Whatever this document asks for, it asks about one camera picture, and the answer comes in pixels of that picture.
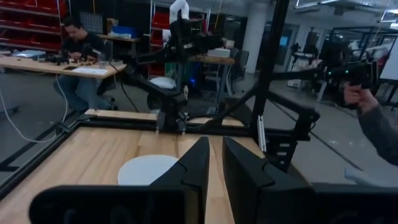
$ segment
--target white plate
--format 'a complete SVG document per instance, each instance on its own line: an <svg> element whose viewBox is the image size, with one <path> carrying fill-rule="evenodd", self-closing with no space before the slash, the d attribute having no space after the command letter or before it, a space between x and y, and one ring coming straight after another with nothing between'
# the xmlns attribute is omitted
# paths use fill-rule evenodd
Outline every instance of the white plate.
<svg viewBox="0 0 398 224"><path fill-rule="evenodd" d="M165 155L148 155L131 159L119 169L118 184L150 185L177 161L177 158Z"/></svg>

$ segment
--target concrete floor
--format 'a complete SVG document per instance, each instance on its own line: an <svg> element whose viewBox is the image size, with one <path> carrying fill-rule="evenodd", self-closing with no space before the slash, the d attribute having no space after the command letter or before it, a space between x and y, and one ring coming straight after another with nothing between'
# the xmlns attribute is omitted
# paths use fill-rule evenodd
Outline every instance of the concrete floor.
<svg viewBox="0 0 398 224"><path fill-rule="evenodd" d="M12 72L0 75L0 87L6 103L18 102L21 105L19 112L12 114L11 119L27 138L35 138L63 116L65 102L53 91L54 81L53 75ZM252 82L249 80L246 85L250 86ZM314 106L321 114L313 129L311 141L298 144L292 162L298 170L306 173L307 179L312 182L352 183L346 180L343 174L345 168L353 166L362 170L377 167L397 173L397 167L388 164L376 154L374 147L364 137L352 111L344 112L315 103L315 97L288 88L284 82L272 83L271 89L303 105ZM126 91L141 112L149 111L144 100L145 92L129 86L126 86ZM134 111L119 86L107 95L115 97L120 110ZM254 98L247 104L252 107ZM294 127L295 118L297 115L292 111L267 102L264 110L265 127L291 129ZM27 144L5 116L0 118L0 136L0 161ZM46 143L37 144L11 165L23 165L45 145ZM10 174L0 172L0 181Z"/></svg>

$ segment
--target desk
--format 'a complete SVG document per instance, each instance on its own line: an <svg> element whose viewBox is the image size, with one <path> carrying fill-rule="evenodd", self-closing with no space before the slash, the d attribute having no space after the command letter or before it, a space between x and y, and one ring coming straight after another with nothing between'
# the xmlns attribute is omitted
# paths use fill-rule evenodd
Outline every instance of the desk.
<svg viewBox="0 0 398 224"><path fill-rule="evenodd" d="M114 37L111 35L104 35L104 34L99 34L98 36L104 40L109 40L109 41L129 42L129 43L131 43L131 54L132 55L137 54L137 45L136 44L140 41L140 38L122 38L122 37Z"/></svg>
<svg viewBox="0 0 398 224"><path fill-rule="evenodd" d="M209 63L209 64L217 64L224 66L223 75L221 76L220 87L218 88L218 93L216 97L216 108L213 111L208 111L209 114L218 113L218 109L220 107L221 96L224 93L224 87L227 87L228 95L232 95L231 85L227 80L229 79L229 71L231 66L235 64L235 59L233 58L220 58L220 57L210 57L206 55L197 55L194 57L190 57L188 59L189 62L201 62L201 63ZM178 78L177 78L177 88L181 87L181 79L183 76L183 64L178 65Z"/></svg>
<svg viewBox="0 0 398 224"><path fill-rule="evenodd" d="M87 78L90 83L90 96L88 96L88 104L90 108L96 109L97 108L97 84L96 79L104 79L110 77L111 75L115 75L117 71L112 67L107 65L106 70L107 72L104 75L95 75L95 74L88 74L88 73L78 73L73 72L71 70L64 70L64 68L69 66L78 66L75 63L61 64L55 65L53 63L47 62L36 62L30 58L18 58L18 57L0 57L0 67L4 68L13 68L19 70L28 70L34 72L45 72L45 73L54 73L54 74L61 74L61 75L73 75L79 76L81 78ZM86 68L99 68L98 65L91 65L91 66L82 66ZM116 66L118 71L123 70L126 65L119 65Z"/></svg>
<svg viewBox="0 0 398 224"><path fill-rule="evenodd" d="M88 110L86 114L120 118L156 119L156 114ZM194 119L204 123L208 118ZM239 121L223 124L242 126ZM62 184L111 184L118 182L120 167L128 160L148 154L182 157L201 135L162 134L108 128L79 128L41 165L0 202L0 223L28 224L30 201L40 191ZM251 138L234 138L256 155L262 152ZM222 136L209 136L210 168L206 201L206 223L232 224L223 174Z"/></svg>

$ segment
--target black cable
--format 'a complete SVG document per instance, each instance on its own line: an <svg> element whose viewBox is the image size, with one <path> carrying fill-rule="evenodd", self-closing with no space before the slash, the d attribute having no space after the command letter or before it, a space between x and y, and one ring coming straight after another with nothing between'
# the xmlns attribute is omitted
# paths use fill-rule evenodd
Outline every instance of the black cable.
<svg viewBox="0 0 398 224"><path fill-rule="evenodd" d="M111 62L109 62L109 64L116 70L117 73L119 73L119 70L114 65L112 65ZM139 113L139 110L137 109L136 105L132 102L132 100L130 99L129 95L126 93L126 91L124 89L124 86L123 86L123 81L120 81L120 86L122 87L123 93L125 94L127 99L130 101L130 103L132 104L134 109L136 109L137 113Z"/></svg>

